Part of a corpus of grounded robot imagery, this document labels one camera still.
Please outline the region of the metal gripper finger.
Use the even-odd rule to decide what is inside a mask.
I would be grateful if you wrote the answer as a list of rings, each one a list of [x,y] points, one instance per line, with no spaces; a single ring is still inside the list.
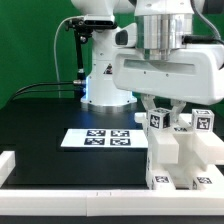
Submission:
[[[181,101],[181,100],[172,99],[170,101],[170,104],[172,106],[172,109],[171,109],[171,125],[175,126],[179,123],[179,115],[181,114],[181,112],[185,108],[186,102]]]
[[[154,103],[154,96],[149,94],[142,94],[141,95],[141,102],[148,114],[152,112],[152,110],[155,108]]]

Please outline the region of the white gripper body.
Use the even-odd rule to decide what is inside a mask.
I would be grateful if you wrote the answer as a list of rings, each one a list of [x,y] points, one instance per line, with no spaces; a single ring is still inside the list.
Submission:
[[[212,105],[224,98],[224,46],[188,44],[166,61],[146,60],[137,49],[119,49],[113,81],[122,90]]]

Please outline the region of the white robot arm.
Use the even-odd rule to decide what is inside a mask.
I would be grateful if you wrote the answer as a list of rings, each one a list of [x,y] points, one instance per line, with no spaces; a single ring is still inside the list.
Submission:
[[[169,99],[179,114],[188,102],[212,105],[224,99],[224,45],[219,33],[192,34],[192,19],[204,0],[71,0],[78,42],[93,39],[92,70],[82,106],[120,111],[142,97]]]

